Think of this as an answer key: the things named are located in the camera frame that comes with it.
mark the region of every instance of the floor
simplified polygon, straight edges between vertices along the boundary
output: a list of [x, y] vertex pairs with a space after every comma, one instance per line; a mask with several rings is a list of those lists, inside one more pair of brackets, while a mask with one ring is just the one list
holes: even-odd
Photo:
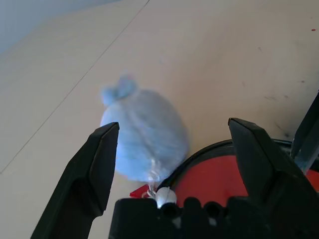
[[[27, 238], [67, 162], [99, 126], [99, 90], [130, 72], [176, 107], [191, 152], [227, 120], [292, 140], [318, 92], [317, 0], [121, 0], [53, 19], [0, 56], [0, 231]], [[116, 174], [90, 239], [140, 185]]]

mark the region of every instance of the red tag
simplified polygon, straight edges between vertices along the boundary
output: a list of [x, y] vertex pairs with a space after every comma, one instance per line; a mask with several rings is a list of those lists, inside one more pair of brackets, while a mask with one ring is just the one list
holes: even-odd
[[130, 193], [131, 198], [148, 198], [149, 195], [147, 194], [147, 191], [149, 189], [148, 184], [145, 184], [138, 188], [137, 190]]

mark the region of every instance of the red circular base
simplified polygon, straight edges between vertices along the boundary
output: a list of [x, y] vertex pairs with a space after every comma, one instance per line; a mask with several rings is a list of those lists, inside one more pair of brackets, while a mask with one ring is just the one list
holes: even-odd
[[[307, 177], [319, 191], [319, 173], [310, 170]], [[176, 183], [175, 193], [180, 207], [188, 197], [196, 197], [202, 206], [215, 201], [225, 207], [229, 197], [248, 195], [234, 155], [212, 158], [191, 167]]]

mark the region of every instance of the light blue plush toy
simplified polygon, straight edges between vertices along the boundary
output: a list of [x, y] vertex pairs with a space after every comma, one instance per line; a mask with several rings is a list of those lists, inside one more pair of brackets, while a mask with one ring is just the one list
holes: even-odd
[[186, 129], [158, 93], [139, 90], [131, 76], [102, 91], [107, 106], [101, 126], [119, 122], [115, 170], [136, 181], [162, 181], [185, 159]]

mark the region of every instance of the black rim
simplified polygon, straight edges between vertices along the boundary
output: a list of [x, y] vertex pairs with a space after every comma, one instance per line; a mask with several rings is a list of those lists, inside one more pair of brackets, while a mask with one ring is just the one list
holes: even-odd
[[[290, 152], [292, 142], [287, 140], [280, 140], [274, 139], [273, 140], [277, 145], [286, 153]], [[161, 184], [158, 186], [159, 188], [162, 187], [171, 187], [174, 188], [175, 182], [181, 178], [181, 176], [187, 172], [188, 168], [195, 166], [198, 163], [201, 163], [205, 160], [219, 157], [219, 156], [226, 156], [226, 155], [235, 155], [233, 142], [231, 139], [221, 141], [218, 143], [211, 144], [200, 151], [193, 154], [187, 160], [185, 160], [173, 173], [163, 180]], [[313, 165], [311, 166], [311, 170], [319, 172], [319, 161], [316, 160]]]

